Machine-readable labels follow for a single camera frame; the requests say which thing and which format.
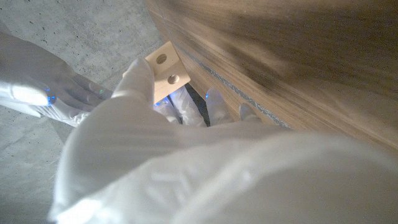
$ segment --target hole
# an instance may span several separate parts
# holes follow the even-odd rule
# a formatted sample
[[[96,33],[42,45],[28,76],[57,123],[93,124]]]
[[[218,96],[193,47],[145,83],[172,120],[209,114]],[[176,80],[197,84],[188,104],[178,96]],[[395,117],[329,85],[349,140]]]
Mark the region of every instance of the hole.
[[[167,59],[166,54],[161,54],[161,55],[159,55],[159,57],[157,57],[156,63],[157,63],[158,65],[160,65],[160,64],[162,64],[163,62],[165,62],[166,59]]]
[[[180,77],[178,75],[171,75],[167,81],[169,84],[174,84],[177,83],[180,80]]]

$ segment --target finger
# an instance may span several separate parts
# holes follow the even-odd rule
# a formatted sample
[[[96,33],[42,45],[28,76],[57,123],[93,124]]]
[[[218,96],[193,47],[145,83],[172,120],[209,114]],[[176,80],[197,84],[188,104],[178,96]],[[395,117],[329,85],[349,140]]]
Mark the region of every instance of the finger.
[[[46,117],[67,123],[73,127],[78,126],[90,114],[90,112],[72,108],[62,100],[57,100],[50,106],[36,106],[36,110]]]
[[[161,115],[165,116],[166,119],[172,124],[181,124],[181,120],[178,117],[178,114],[171,104],[170,100],[165,97],[163,100],[160,100],[158,103],[154,105],[154,110]]]
[[[143,58],[136,59],[123,73],[123,79],[116,87],[112,97],[133,96],[152,108],[154,105],[154,82],[154,71],[148,62]]]
[[[211,88],[206,93],[206,105],[210,126],[233,122],[221,93]]]
[[[79,100],[76,100],[74,97],[70,96],[67,92],[61,92],[57,96],[57,101],[62,100],[66,105],[71,106],[72,108],[90,112],[94,109],[94,106],[87,105]]]
[[[200,115],[198,107],[193,102],[185,86],[171,93],[170,98],[178,115],[182,118],[182,124],[206,127],[203,116]]]
[[[247,104],[242,103],[239,106],[239,114],[241,115],[241,121],[249,121],[261,123],[261,119],[256,115],[254,110]]]
[[[104,88],[97,83],[92,82],[91,80],[82,75],[76,74],[73,77],[73,80],[76,81],[77,84],[79,84],[82,88],[94,94],[97,98],[100,98],[102,100],[107,100],[112,96],[111,90]]]
[[[76,85],[73,89],[67,90],[67,93],[69,93],[69,95],[74,99],[94,107],[98,106],[103,101],[79,85]]]

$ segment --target concrete floor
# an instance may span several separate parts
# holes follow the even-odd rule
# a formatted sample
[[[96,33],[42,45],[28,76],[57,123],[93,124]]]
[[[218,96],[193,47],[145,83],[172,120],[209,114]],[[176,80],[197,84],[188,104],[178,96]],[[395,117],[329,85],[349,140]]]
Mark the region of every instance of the concrete floor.
[[[162,45],[140,0],[0,1],[0,20],[111,90],[135,58]],[[0,114],[0,223],[45,223],[72,127],[2,106]]]

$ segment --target wood grain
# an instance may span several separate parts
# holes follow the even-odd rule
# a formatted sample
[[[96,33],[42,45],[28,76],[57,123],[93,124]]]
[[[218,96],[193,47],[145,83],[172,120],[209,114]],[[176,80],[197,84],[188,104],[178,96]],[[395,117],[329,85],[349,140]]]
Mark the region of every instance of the wood grain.
[[[398,149],[395,1],[146,3],[165,38],[292,128]]]

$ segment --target white protective suit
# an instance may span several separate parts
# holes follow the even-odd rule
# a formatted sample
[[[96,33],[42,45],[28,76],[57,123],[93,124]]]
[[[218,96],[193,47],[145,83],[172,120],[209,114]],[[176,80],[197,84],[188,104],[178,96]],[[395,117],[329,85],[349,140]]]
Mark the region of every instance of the white protective suit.
[[[212,127],[172,124],[153,110],[153,76],[145,60],[133,62],[112,98],[73,130],[50,221],[398,222],[395,152],[266,126],[247,106],[243,121],[229,123],[215,90],[206,99]]]

